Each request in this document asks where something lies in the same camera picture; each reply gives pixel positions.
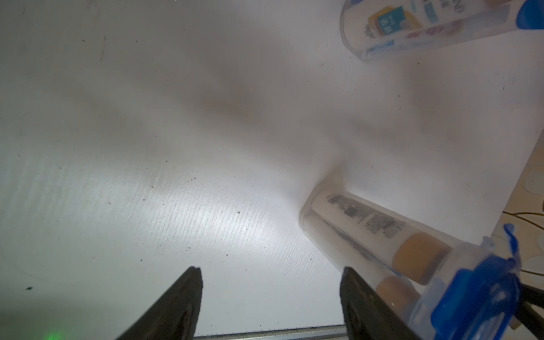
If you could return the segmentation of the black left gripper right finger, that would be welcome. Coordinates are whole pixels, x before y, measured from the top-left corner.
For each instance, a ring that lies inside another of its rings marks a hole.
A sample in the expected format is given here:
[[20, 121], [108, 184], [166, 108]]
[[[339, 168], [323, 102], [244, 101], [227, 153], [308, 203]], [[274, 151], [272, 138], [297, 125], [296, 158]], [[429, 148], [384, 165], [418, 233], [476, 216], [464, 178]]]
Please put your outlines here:
[[351, 267], [344, 268], [339, 296], [350, 340], [419, 338]]

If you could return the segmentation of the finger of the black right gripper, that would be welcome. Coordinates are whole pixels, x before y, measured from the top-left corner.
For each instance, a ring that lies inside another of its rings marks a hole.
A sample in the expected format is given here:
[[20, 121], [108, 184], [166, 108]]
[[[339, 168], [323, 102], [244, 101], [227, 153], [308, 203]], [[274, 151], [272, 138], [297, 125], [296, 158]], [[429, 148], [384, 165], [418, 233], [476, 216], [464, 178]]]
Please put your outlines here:
[[543, 308], [543, 290], [521, 284], [520, 301], [515, 318], [537, 339], [543, 339], [543, 317], [534, 310], [534, 306]]

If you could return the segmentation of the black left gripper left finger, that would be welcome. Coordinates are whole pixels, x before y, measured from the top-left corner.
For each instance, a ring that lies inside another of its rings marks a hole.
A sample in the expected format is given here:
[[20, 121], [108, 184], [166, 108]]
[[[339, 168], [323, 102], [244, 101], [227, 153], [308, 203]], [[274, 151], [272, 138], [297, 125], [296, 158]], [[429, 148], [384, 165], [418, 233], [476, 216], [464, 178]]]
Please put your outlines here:
[[201, 269], [191, 266], [118, 340], [194, 338], [202, 294]]

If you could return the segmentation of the clear plastic container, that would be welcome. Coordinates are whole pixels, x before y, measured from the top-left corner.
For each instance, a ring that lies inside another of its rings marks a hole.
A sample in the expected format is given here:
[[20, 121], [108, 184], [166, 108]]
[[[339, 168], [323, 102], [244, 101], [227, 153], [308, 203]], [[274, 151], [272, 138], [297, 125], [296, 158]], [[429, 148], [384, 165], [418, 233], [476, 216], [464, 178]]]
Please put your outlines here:
[[437, 339], [432, 313], [460, 270], [492, 253], [345, 191], [325, 180], [303, 206], [300, 227], [339, 270], [354, 269], [422, 339]]
[[522, 1], [346, 1], [345, 47], [362, 61], [500, 35], [516, 28]]

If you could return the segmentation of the white shampoo bottle gold cap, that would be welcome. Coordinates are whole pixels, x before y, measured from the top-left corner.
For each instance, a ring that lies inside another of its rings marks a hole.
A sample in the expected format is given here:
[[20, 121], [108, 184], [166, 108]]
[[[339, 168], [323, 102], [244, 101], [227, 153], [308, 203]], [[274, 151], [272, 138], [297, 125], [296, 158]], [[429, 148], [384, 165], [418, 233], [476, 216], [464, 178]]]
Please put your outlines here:
[[355, 270], [401, 320], [408, 321], [420, 298], [408, 279], [393, 273], [370, 252], [319, 215], [312, 214], [303, 218], [301, 229], [339, 271], [346, 267]]

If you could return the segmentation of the blue lid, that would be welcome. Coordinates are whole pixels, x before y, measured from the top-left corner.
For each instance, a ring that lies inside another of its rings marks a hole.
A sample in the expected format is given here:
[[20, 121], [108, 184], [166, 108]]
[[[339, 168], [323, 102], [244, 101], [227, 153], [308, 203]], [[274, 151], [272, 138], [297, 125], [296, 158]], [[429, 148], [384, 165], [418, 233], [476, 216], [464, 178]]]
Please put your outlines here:
[[544, 0], [525, 0], [516, 19], [518, 29], [535, 31], [544, 29]]
[[435, 339], [501, 339], [520, 301], [521, 256], [515, 227], [504, 225], [511, 256], [491, 254], [460, 269], [431, 314]]

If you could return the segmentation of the white bottle purple label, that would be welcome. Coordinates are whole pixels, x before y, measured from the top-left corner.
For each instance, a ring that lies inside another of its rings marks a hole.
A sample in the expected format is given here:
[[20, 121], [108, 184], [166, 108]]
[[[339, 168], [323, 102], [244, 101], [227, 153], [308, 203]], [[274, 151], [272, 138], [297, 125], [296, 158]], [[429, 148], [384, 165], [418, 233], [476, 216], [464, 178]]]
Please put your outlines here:
[[453, 250], [418, 222], [347, 191], [323, 191], [311, 208], [383, 264], [420, 285], [429, 283]]

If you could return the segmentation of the white bottle angled gold cap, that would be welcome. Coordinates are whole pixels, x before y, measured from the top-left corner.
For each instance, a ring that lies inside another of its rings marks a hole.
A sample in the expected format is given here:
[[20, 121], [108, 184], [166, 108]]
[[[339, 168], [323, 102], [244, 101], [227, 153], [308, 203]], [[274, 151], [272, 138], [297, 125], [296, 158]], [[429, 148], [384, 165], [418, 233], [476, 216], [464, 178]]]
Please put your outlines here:
[[377, 41], [468, 18], [488, 9], [488, 1], [351, 1], [344, 11], [344, 32], [350, 38]]

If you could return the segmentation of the blue lid front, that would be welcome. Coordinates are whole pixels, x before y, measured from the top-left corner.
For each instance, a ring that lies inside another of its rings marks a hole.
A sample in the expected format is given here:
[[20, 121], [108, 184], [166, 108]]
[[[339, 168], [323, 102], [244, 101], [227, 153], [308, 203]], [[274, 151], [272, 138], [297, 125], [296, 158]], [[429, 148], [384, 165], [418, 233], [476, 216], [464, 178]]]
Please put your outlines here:
[[544, 29], [544, 0], [525, 0], [516, 19], [518, 29], [535, 31]]

